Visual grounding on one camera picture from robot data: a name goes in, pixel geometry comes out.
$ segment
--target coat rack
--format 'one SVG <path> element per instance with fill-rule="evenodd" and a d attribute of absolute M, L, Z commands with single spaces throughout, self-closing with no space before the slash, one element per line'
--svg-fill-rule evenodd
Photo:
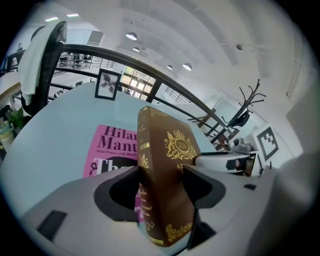
<path fill-rule="evenodd" d="M 238 112 L 231 118 L 231 120 L 229 122 L 227 122 L 224 117 L 222 116 L 222 119 L 225 123 L 227 123 L 226 127 L 224 127 L 212 140 L 211 143 L 214 143 L 222 134 L 224 134 L 226 132 L 226 130 L 229 127 L 232 127 L 232 125 L 234 124 L 234 122 L 237 120 L 237 118 L 243 113 L 244 110 L 248 110 L 248 106 L 251 105 L 253 106 L 254 103 L 258 103 L 258 102 L 264 102 L 264 99 L 260 99 L 260 100 L 256 100 L 253 101 L 253 99 L 255 98 L 255 96 L 257 95 L 261 95 L 263 97 L 266 97 L 266 95 L 262 94 L 262 93 L 257 93 L 258 88 L 260 87 L 260 79 L 258 79 L 258 82 L 256 83 L 255 89 L 253 90 L 252 87 L 249 85 L 249 88 L 251 89 L 251 94 L 249 96 L 248 99 L 246 99 L 246 96 L 244 94 L 244 92 L 242 91 L 241 87 L 240 91 L 242 92 L 243 98 L 244 98 L 244 102 L 243 104 L 239 103 L 241 108 L 238 110 Z"/>

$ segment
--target brown book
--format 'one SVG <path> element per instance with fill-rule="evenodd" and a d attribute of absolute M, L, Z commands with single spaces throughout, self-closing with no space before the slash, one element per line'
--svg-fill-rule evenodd
<path fill-rule="evenodd" d="M 182 171 L 200 150 L 189 125 L 149 106 L 138 114 L 137 147 L 146 232 L 156 245 L 169 247 L 192 228 L 195 209 Z"/>

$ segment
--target metal railing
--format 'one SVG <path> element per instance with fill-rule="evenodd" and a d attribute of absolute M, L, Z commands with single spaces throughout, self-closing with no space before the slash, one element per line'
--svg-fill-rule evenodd
<path fill-rule="evenodd" d="M 191 103 L 191 100 L 182 96 L 180 93 L 170 88 L 169 86 L 166 88 L 165 91 L 169 94 L 169 96 L 171 96 L 174 99 L 176 103 L 181 103 L 181 104 Z"/>
<path fill-rule="evenodd" d="M 188 91 L 182 85 L 177 83 L 175 80 L 168 77 L 163 72 L 160 72 L 159 70 L 153 68 L 152 66 L 150 66 L 146 63 L 143 63 L 142 61 L 131 58 L 130 56 L 124 55 L 124 54 L 116 52 L 116 51 L 112 51 L 112 50 L 108 50 L 108 49 L 100 48 L 100 47 L 89 46 L 89 45 L 64 44 L 62 52 L 63 53 L 72 53 L 72 56 L 79 56 L 79 55 L 91 56 L 92 57 L 91 60 L 93 60 L 93 59 L 100 60 L 99 67 L 101 67 L 103 60 L 108 60 L 108 62 L 106 64 L 107 66 L 111 65 L 111 64 L 113 65 L 114 62 L 117 62 L 117 63 L 123 64 L 125 66 L 131 67 L 135 70 L 138 70 L 138 71 L 155 79 L 155 82 L 154 82 L 150 92 L 145 92 L 144 90 L 140 90 L 138 88 L 132 88 L 132 86 L 125 84 L 125 83 L 122 83 L 122 82 L 120 83 L 120 86 L 125 87 L 125 88 L 129 88 L 130 90 L 134 90 L 136 92 L 139 92 L 139 93 L 145 95 L 146 101 L 149 103 L 151 103 L 153 100 L 156 100 L 160 103 L 163 103 L 163 104 L 189 116 L 191 119 L 195 120 L 199 124 L 199 126 L 206 126 L 207 128 L 209 128 L 209 132 L 207 132 L 205 134 L 206 136 L 209 136 L 211 134 L 211 132 L 216 131 L 216 128 L 219 125 L 222 126 L 225 131 L 231 133 L 231 131 L 228 129 L 228 127 L 226 127 L 225 123 L 215 114 L 215 111 L 212 111 L 210 108 L 208 108 L 200 99 L 198 99 L 196 96 L 194 96 L 190 91 Z M 10 72 L 11 70 L 17 68 L 16 66 L 12 65 L 13 59 L 16 57 L 18 59 L 19 57 L 21 57 L 23 55 L 23 53 L 24 53 L 24 51 L 19 51 L 19 52 L 16 52 L 16 53 L 9 55 L 7 57 L 6 68 L 5 68 L 6 72 Z M 70 72 L 70 73 L 85 75 L 85 76 L 95 78 L 95 79 L 98 78 L 98 75 L 95 73 L 80 70 L 78 68 L 68 68 L 70 66 L 68 66 L 68 67 L 66 67 L 66 66 L 57 66 L 55 68 L 55 70 L 58 72 Z M 171 95 L 175 94 L 175 93 L 178 94 L 177 102 L 180 99 L 181 100 L 186 99 L 188 101 L 188 103 L 195 104 L 198 108 L 200 108 L 202 111 L 204 111 L 207 114 L 207 116 L 205 117 L 206 119 L 213 118 L 216 121 L 216 124 L 214 126 L 210 126 L 205 122 L 206 119 L 204 119 L 204 117 L 197 118 L 197 117 L 193 116 L 192 114 L 186 112 L 185 110 L 183 110 L 183 109 L 181 109 L 181 108 L 179 108 L 179 107 L 177 107 L 177 106 L 175 106 L 175 105 L 173 105 L 173 104 L 171 104 L 161 98 L 156 97 L 157 91 L 159 90 L 161 84 L 165 84 L 168 86 L 167 90 L 171 91 Z M 70 88 L 70 86 L 65 86 L 65 85 L 55 84 L 55 83 L 51 83 L 51 86 L 62 88 L 62 89 L 67 89 L 67 90 L 72 89 L 72 88 Z"/>

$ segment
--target pink book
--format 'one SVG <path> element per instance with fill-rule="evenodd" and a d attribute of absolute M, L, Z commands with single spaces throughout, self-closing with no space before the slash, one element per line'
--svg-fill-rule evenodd
<path fill-rule="evenodd" d="M 137 165 L 137 132 L 99 124 L 86 157 L 83 177 Z M 139 222 L 144 222 L 139 190 L 134 211 L 138 213 Z"/>

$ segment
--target framed picture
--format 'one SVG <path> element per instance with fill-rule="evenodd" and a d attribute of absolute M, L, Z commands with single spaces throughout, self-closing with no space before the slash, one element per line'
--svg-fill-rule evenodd
<path fill-rule="evenodd" d="M 120 78 L 121 74 L 100 68 L 94 97 L 114 101 Z"/>

